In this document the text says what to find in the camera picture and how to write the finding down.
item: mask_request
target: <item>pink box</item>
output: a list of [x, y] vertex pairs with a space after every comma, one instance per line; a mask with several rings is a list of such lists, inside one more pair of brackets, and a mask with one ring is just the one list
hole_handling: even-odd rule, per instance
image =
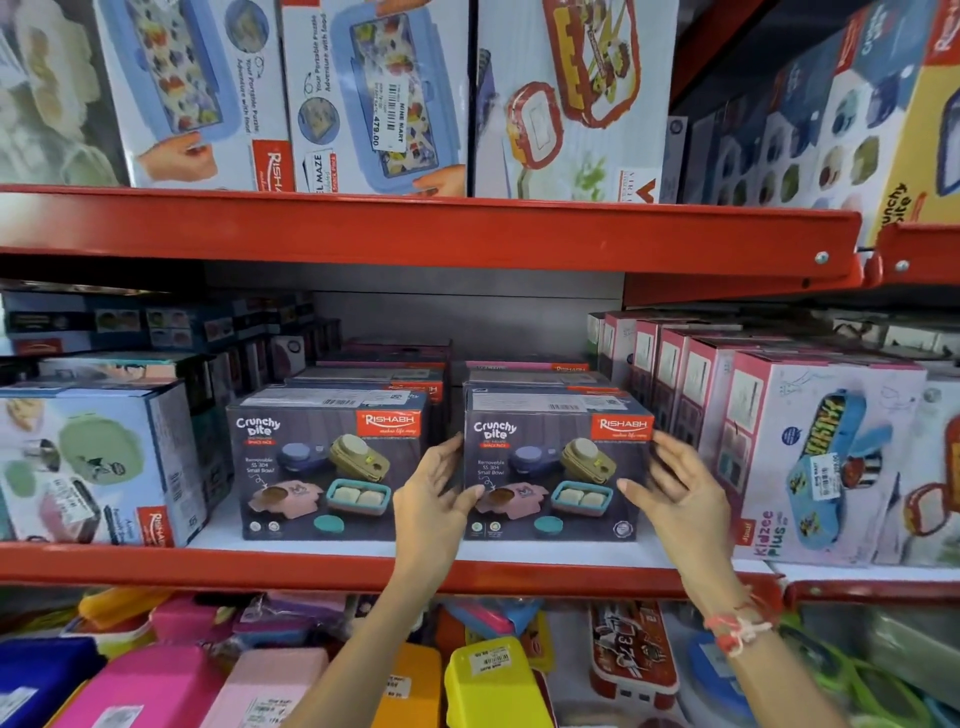
[[734, 556], [869, 563], [925, 380], [869, 352], [736, 352], [715, 469]]
[[141, 647], [107, 663], [53, 728], [197, 728], [224, 680], [196, 645]]
[[326, 651], [320, 648], [244, 652], [206, 714], [202, 728], [279, 725], [317, 682], [328, 663]]

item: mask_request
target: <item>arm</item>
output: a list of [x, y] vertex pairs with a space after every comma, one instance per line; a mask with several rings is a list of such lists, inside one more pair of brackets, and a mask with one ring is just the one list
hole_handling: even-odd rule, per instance
[[394, 494], [396, 561], [383, 594], [356, 634], [283, 721], [283, 728], [363, 728], [373, 722], [396, 654], [420, 611], [446, 579], [483, 494], [475, 486], [441, 495], [460, 462], [463, 436], [429, 449]]
[[[673, 473], [651, 462], [646, 488], [630, 480], [617, 487], [650, 519], [704, 619], [732, 614], [749, 594], [731, 564], [727, 497], [691, 446], [663, 432], [654, 434], [654, 443]], [[749, 610], [744, 616], [758, 620]], [[730, 665], [763, 728], [848, 725], [776, 632], [761, 633]]]

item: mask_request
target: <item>plastic lunch box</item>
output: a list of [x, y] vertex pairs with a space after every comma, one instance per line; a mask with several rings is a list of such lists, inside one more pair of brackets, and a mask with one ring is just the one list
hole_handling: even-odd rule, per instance
[[444, 674], [449, 728], [553, 728], [516, 637], [461, 647]]
[[[436, 151], [432, 164], [419, 165], [417, 169], [390, 175], [387, 160], [390, 152], [376, 151], [372, 147], [373, 99], [367, 83], [366, 71], [377, 61], [366, 59], [361, 53], [358, 36], [365, 30], [379, 32], [391, 24], [405, 24], [406, 34], [417, 49], [412, 59], [413, 73], [410, 83], [412, 107], [422, 95], [424, 116], [430, 128], [430, 140]], [[413, 192], [413, 182], [419, 175], [443, 169], [460, 161], [460, 133], [457, 129], [456, 107], [453, 91], [444, 62], [444, 50], [440, 43], [437, 26], [430, 17], [430, 10], [418, 8], [403, 13], [378, 18], [376, 5], [357, 3], [339, 12], [330, 25], [333, 64], [340, 80], [340, 88], [347, 108], [347, 119], [352, 131], [354, 147], [360, 168], [367, 183], [381, 194], [399, 195]], [[408, 150], [416, 144], [407, 130]]]
[[[326, 651], [318, 647], [244, 652], [206, 714], [202, 728], [278, 725], [328, 663]], [[252, 718], [263, 722], [253, 722]]]
[[152, 644], [107, 664], [52, 728], [129, 725], [197, 728], [224, 674], [196, 645]]

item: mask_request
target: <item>rishabh logo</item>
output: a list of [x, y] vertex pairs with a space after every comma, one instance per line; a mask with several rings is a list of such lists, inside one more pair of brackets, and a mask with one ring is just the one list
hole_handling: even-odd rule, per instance
[[645, 443], [653, 436], [653, 415], [593, 415], [590, 422], [591, 440]]
[[420, 437], [420, 412], [415, 410], [358, 410], [360, 437]]

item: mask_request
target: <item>green lunch box image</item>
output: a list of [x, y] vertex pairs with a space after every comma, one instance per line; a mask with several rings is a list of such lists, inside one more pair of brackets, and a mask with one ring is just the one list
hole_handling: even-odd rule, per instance
[[390, 469], [390, 461], [371, 448], [362, 437], [346, 434], [333, 441], [330, 460], [337, 470], [354, 480], [379, 483]]
[[616, 463], [586, 437], [578, 437], [567, 443], [560, 454], [560, 462], [574, 480], [596, 485], [606, 483], [616, 471]]

